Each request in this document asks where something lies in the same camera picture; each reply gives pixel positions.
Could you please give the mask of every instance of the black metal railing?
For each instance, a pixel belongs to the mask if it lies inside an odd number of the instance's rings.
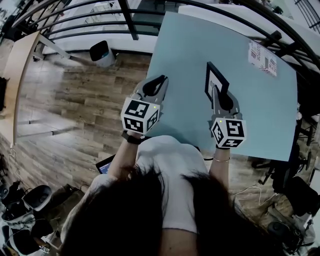
[[[320,34],[320,17],[308,0],[294,0],[310,29]]]
[[[152,20],[147,21],[137,21],[135,20],[135,14],[144,14],[144,15],[156,15],[163,17],[165,15],[165,11],[160,10],[150,10],[150,9],[130,9],[127,0],[118,0],[120,5],[120,9],[113,10],[103,10],[96,12],[88,12],[85,14],[74,15],[71,17],[59,19],[58,17],[65,11],[72,10],[74,8],[91,5],[99,2],[107,2],[101,0],[87,0],[77,4],[64,4],[64,6],[59,7],[59,3],[61,0],[44,0],[40,4],[38,4],[35,8],[26,11],[23,15],[20,15],[19,18],[13,24],[13,28],[17,28],[24,24],[27,26],[24,28],[23,32],[25,34],[30,34],[35,31],[41,31],[41,33],[50,39],[51,41],[57,41],[63,38],[83,36],[83,35],[94,35],[94,34],[130,34],[133,40],[139,40],[139,35],[148,35],[148,36],[158,36],[159,29],[161,27],[161,22],[153,22]],[[176,4],[184,4],[191,5],[198,8],[202,8],[208,11],[212,11],[226,17],[229,17],[237,22],[240,22],[249,28],[259,32],[265,38],[256,38],[258,42],[261,42],[266,47],[269,47],[271,51],[273,51],[277,56],[283,57],[285,55],[293,57],[305,70],[302,77],[305,80],[306,85],[314,85],[317,83],[316,78],[314,77],[314,73],[308,68],[306,63],[311,63],[315,65],[320,71],[320,59],[314,53],[314,51],[310,48],[310,46],[304,41],[304,39],[287,23],[283,21],[280,17],[274,14],[271,10],[265,8],[263,5],[258,3],[255,0],[237,0],[237,2],[252,11],[256,12],[260,16],[266,18],[268,21],[276,25],[281,31],[287,34],[292,40],[293,43],[286,44],[281,41],[281,34],[278,31],[274,33],[268,33],[264,31],[262,28],[257,25],[220,8],[210,6],[204,3],[200,3],[193,0],[172,0],[176,6]],[[45,13],[45,9],[48,8],[49,5],[54,5],[53,9],[47,13]],[[35,14],[40,13],[40,16],[37,18],[33,18]],[[101,21],[101,22],[84,22],[82,24],[66,26],[55,30],[55,26],[58,24],[63,24],[72,20],[77,20],[81,18],[93,17],[93,16],[104,16],[104,15],[115,15],[122,14],[124,20],[118,21]],[[79,29],[84,29],[88,27],[104,27],[110,25],[126,25],[127,29],[117,29],[117,30],[99,30],[99,31],[79,31]]]

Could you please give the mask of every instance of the bracelet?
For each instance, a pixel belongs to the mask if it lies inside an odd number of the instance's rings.
[[[226,160],[226,161],[221,161],[221,160],[218,160],[218,159],[216,159],[215,157],[213,157],[213,160],[216,160],[217,162],[221,162],[221,163],[227,163],[227,162],[230,161],[230,159],[231,159],[231,157],[229,157],[229,159]]]

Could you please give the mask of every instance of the wooden panel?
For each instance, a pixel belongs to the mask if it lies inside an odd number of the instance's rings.
[[[4,97],[6,108],[1,113],[5,118],[0,120],[0,133],[12,144],[16,139],[15,123],[17,121],[20,85],[32,56],[31,53],[38,43],[39,33],[38,31],[30,34],[14,43],[3,73],[3,77],[9,81]]]

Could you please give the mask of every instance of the black picture frame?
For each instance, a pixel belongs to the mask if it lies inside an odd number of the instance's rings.
[[[204,92],[208,96],[209,100],[213,102],[213,99],[211,98],[211,95],[208,93],[209,89],[209,79],[210,79],[210,72],[212,72],[215,77],[219,80],[219,82],[222,84],[221,87],[221,94],[227,94],[229,89],[229,82],[227,79],[221,74],[221,72],[216,68],[215,65],[211,61],[208,61],[206,63],[206,75],[205,75],[205,86],[204,86]]]

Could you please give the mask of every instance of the dark hair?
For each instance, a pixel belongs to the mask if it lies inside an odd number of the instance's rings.
[[[60,255],[146,255],[159,253],[163,223],[160,172],[130,170],[89,196],[81,206]],[[236,213],[225,187],[208,174],[183,176],[193,187],[197,250],[206,255],[284,256],[281,243]]]

